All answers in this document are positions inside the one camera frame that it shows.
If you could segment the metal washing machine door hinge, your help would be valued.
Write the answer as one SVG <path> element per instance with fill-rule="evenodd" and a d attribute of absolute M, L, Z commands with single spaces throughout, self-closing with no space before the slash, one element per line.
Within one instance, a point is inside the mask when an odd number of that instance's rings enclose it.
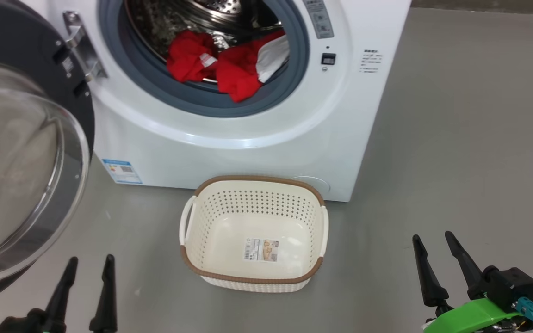
<path fill-rule="evenodd" d="M 68 32 L 66 44 L 76 56 L 86 81 L 91 82 L 97 78 L 106 78 L 106 70 L 87 33 L 87 28 L 80 13 L 76 11 L 64 11 L 62 15 Z"/>

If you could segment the paper product label sticker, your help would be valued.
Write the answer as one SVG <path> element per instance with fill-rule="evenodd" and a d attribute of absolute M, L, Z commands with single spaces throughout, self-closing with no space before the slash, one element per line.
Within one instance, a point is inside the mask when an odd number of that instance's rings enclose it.
<path fill-rule="evenodd" d="M 278 240 L 246 238 L 243 259 L 246 261 L 277 263 L 279 260 L 279 245 L 280 242 Z"/>

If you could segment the cream perforated basket brown rim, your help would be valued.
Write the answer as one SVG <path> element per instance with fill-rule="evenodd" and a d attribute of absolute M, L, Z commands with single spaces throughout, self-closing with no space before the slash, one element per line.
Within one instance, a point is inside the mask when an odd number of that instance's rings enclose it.
<path fill-rule="evenodd" d="M 205 282 L 227 289 L 290 293 L 322 266 L 328 209 L 321 194 L 292 179 L 218 176 L 202 183 L 180 215 L 184 263 Z M 278 240 L 277 263 L 243 259 L 245 239 Z"/>

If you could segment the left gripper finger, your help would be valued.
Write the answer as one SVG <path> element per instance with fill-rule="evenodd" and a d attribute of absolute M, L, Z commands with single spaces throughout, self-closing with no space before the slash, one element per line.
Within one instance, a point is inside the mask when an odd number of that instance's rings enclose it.
<path fill-rule="evenodd" d="M 118 331 L 116 263 L 112 254 L 106 256 L 101 279 L 102 291 L 95 316 L 89 324 L 89 330 L 92 333 L 116 333 Z"/>
<path fill-rule="evenodd" d="M 68 294 L 72 288 L 78 267 L 78 258 L 71 257 L 55 291 L 47 305 L 47 320 L 45 324 L 65 324 L 65 315 L 68 305 Z"/>

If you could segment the blue energy label sticker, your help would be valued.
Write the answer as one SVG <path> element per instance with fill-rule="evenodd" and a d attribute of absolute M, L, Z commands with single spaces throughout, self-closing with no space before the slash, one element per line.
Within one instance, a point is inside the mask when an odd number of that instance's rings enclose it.
<path fill-rule="evenodd" d="M 102 164 L 105 166 L 105 169 L 108 171 L 110 177 L 117 184 L 137 184 L 142 185 L 143 182 L 139 175 L 136 173 L 135 169 L 128 161 L 122 160 L 104 160 L 102 159 Z"/>

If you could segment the stainless steel washing machine drum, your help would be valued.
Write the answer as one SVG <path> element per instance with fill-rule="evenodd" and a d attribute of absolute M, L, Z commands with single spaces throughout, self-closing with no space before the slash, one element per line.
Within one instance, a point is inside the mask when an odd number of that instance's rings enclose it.
<path fill-rule="evenodd" d="M 139 41 L 165 64 L 178 32 L 205 32 L 218 52 L 283 31 L 265 0 L 123 0 Z"/>

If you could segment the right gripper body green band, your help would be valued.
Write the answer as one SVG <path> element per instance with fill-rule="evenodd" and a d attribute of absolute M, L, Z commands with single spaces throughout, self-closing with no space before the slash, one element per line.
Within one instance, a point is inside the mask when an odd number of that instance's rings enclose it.
<path fill-rule="evenodd" d="M 516 309 L 505 313 L 487 298 L 476 299 L 459 308 L 436 308 L 423 333 L 515 333 L 527 319 Z"/>

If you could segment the white front-load washing machine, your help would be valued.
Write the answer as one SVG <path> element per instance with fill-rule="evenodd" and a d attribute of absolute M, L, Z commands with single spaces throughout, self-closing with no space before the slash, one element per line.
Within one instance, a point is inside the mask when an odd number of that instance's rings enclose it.
<path fill-rule="evenodd" d="M 258 114 L 207 117 L 169 106 L 133 83 L 114 61 L 98 23 L 99 0 L 22 0 L 68 39 L 64 11 L 80 13 L 106 70 L 90 82 L 95 112 L 93 151 L 131 163 L 143 184 L 198 188 L 223 175 L 330 185 L 326 200 L 348 202 L 412 0 L 324 0 L 334 38 L 318 39 L 302 0 L 310 53 L 302 81 L 285 101 Z M 379 50 L 378 73 L 359 72 L 364 50 Z M 320 63 L 322 53 L 335 64 Z"/>

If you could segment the left gripper body dark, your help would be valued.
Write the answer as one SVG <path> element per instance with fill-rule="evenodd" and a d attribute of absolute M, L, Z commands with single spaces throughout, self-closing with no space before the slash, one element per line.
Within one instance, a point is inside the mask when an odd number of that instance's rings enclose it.
<path fill-rule="evenodd" d="M 67 326 L 40 308 L 24 317 L 8 316 L 0 323 L 0 333 L 66 333 Z"/>

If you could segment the round white filter cover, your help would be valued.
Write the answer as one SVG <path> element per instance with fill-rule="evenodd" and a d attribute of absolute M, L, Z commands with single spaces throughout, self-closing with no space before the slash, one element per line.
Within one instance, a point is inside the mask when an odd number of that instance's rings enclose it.
<path fill-rule="evenodd" d="M 313 176 L 296 176 L 291 178 L 294 181 L 305 183 L 317 190 L 323 197 L 330 192 L 330 185 L 323 179 Z"/>

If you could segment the black round glass washer door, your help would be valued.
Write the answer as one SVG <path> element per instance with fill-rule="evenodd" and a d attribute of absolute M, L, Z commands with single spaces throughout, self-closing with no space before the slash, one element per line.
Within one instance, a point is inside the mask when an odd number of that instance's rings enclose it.
<path fill-rule="evenodd" d="M 0 293 L 58 240 L 93 157 L 93 93 L 61 33 L 0 0 Z"/>

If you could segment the grey instruction sticker strip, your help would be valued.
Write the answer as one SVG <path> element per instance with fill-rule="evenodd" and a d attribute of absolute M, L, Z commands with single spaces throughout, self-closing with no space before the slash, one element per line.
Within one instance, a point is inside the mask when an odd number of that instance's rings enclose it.
<path fill-rule="evenodd" d="M 302 0 L 318 39 L 334 38 L 334 29 L 324 0 Z"/>

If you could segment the black text warning sticker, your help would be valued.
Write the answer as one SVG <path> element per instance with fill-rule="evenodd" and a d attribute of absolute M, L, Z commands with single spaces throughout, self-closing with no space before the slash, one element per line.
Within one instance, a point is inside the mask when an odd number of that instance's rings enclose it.
<path fill-rule="evenodd" d="M 384 56 L 379 50 L 364 50 L 360 63 L 359 72 L 365 74 L 378 73 L 382 67 Z"/>

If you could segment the red garment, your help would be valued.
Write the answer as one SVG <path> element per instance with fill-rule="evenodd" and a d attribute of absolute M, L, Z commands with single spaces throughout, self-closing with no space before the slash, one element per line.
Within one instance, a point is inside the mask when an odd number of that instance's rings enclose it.
<path fill-rule="evenodd" d="M 214 79 L 221 93 L 240 103 L 254 96 L 289 57 L 285 31 L 218 51 L 209 34 L 184 30 L 170 44 L 166 61 L 177 81 Z"/>

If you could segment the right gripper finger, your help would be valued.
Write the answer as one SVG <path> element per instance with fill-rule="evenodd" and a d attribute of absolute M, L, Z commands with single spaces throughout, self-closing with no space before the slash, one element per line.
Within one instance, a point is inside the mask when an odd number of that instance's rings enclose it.
<path fill-rule="evenodd" d="M 449 308 L 450 306 L 446 301 L 449 298 L 449 294 L 438 282 L 435 272 L 428 261 L 427 249 L 418 234 L 413 235 L 412 244 L 423 304 L 427 307 Z"/>
<path fill-rule="evenodd" d="M 469 253 L 463 248 L 453 232 L 445 232 L 447 244 L 450 248 L 451 255 L 458 261 L 462 274 L 465 277 L 468 286 L 468 298 L 473 301 L 484 297 L 482 291 L 482 272 L 476 262 L 470 257 Z"/>

